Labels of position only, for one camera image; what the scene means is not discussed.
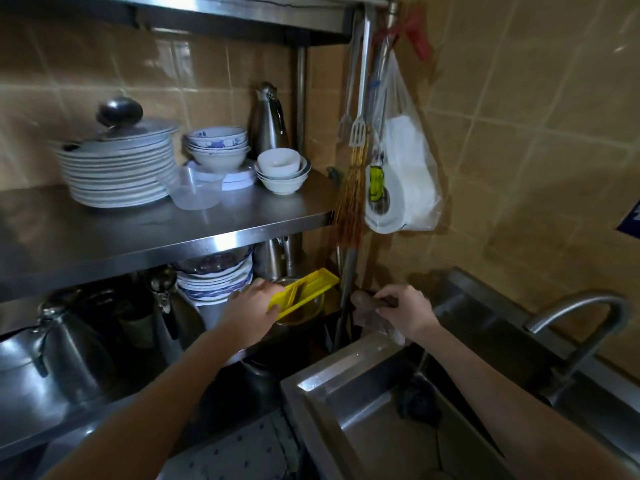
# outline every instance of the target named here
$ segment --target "faucet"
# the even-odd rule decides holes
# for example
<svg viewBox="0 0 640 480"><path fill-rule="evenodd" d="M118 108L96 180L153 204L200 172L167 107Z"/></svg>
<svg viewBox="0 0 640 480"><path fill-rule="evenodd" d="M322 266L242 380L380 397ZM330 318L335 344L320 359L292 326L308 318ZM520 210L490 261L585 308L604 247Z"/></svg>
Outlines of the faucet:
<svg viewBox="0 0 640 480"><path fill-rule="evenodd" d="M576 350L569 354L564 364L551 368L551 377L538 394L553 406L562 392L572 383L571 376L582 363L595 354L600 343L610 334L626 325L631 314L629 300L619 293L606 290L582 291L566 296L542 309L537 315L524 323L525 330L537 333L556 319L583 306L592 303L609 305L609 313L596 330Z"/></svg>

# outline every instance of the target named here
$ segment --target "hand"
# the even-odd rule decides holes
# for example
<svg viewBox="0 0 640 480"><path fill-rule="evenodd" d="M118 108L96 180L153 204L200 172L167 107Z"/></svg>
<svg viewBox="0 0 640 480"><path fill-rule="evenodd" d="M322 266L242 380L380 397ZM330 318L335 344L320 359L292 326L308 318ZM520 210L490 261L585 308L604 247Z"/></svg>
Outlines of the hand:
<svg viewBox="0 0 640 480"><path fill-rule="evenodd" d="M440 326L429 300L411 285L387 285L374 298L382 299L387 296L398 299L397 308L381 306L376 311L408 339L417 342L421 331Z"/></svg>
<svg viewBox="0 0 640 480"><path fill-rule="evenodd" d="M278 318L280 307L267 307L273 295L281 291L284 286L262 278L240 292L234 291L213 330L228 334L234 353L257 344Z"/></svg>

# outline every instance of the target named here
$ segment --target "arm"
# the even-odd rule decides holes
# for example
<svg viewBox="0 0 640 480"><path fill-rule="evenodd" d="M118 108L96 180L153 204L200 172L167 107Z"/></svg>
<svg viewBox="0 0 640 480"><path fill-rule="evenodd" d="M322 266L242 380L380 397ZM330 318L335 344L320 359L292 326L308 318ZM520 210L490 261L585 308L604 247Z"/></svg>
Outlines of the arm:
<svg viewBox="0 0 640 480"><path fill-rule="evenodd" d="M518 480L633 479L614 455L553 409L491 368L444 329L420 291L389 285L376 298L395 296L397 308L378 313L444 367L504 453Z"/></svg>
<svg viewBox="0 0 640 480"><path fill-rule="evenodd" d="M258 343L276 321L277 306L267 307L283 289L258 279L229 298L213 330L203 333L179 362L110 416L44 480L155 479L220 368L239 350Z"/></svg>

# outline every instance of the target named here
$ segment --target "yellow label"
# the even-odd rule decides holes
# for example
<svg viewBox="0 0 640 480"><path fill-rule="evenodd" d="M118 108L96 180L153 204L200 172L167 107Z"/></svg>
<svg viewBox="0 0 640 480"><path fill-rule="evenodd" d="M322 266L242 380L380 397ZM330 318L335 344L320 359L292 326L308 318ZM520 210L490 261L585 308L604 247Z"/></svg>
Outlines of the yellow label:
<svg viewBox="0 0 640 480"><path fill-rule="evenodd" d="M372 166L369 168L369 200L377 202L385 193L385 172L382 167Z"/></svg>

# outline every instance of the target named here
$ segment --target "person's left hand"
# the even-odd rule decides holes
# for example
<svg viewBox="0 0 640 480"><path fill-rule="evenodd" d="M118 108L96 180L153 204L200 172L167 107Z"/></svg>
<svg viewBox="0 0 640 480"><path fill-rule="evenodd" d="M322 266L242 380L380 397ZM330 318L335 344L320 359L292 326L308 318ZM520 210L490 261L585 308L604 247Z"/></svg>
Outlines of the person's left hand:
<svg viewBox="0 0 640 480"><path fill-rule="evenodd" d="M262 278L240 292L234 291L213 330L228 333L236 352L257 344L278 318L279 306L267 308L271 298L281 291L284 286Z"/></svg>

